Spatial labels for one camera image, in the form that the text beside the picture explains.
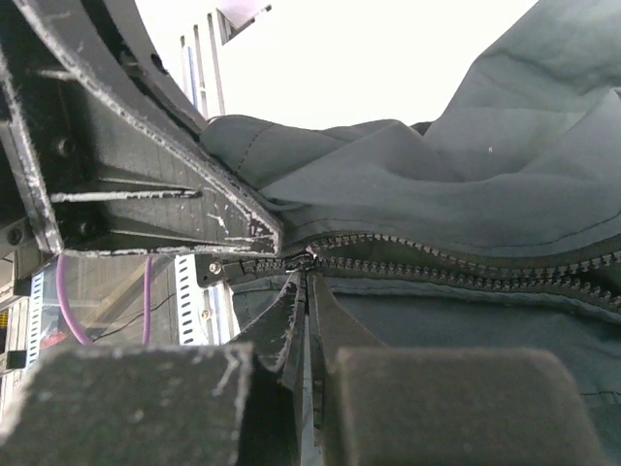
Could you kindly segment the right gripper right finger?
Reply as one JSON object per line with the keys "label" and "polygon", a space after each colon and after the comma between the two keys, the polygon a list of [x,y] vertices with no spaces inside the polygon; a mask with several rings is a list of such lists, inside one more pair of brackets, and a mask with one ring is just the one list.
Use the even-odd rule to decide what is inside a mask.
{"label": "right gripper right finger", "polygon": [[328,465],[603,465],[575,382],[535,349],[389,348],[310,276]]}

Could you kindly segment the dark grey zip jacket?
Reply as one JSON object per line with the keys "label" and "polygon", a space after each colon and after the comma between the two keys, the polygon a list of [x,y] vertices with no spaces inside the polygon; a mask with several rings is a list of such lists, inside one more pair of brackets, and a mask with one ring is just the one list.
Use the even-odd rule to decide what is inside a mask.
{"label": "dark grey zip jacket", "polygon": [[539,1],[443,114],[310,130],[223,116],[208,152],[279,209],[227,266],[248,325],[290,271],[397,347],[547,350],[620,461],[620,5]]}

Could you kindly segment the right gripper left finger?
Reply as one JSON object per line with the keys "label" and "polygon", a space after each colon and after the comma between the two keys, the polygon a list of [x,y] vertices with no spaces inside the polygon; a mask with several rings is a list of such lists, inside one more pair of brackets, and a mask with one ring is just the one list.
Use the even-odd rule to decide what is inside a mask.
{"label": "right gripper left finger", "polygon": [[42,358],[1,424],[5,465],[297,465],[306,284],[223,346],[81,347]]}

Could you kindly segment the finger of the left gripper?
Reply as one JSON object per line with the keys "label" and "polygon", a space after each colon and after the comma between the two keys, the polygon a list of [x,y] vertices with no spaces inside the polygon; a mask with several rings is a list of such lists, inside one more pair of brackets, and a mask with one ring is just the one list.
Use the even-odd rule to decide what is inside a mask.
{"label": "finger of the left gripper", "polygon": [[278,221],[116,62],[86,1],[1,5],[6,244],[49,254],[274,256]]}
{"label": "finger of the left gripper", "polygon": [[150,39],[136,3],[86,0],[86,12],[116,62],[134,85],[190,134],[207,125],[173,77]]}

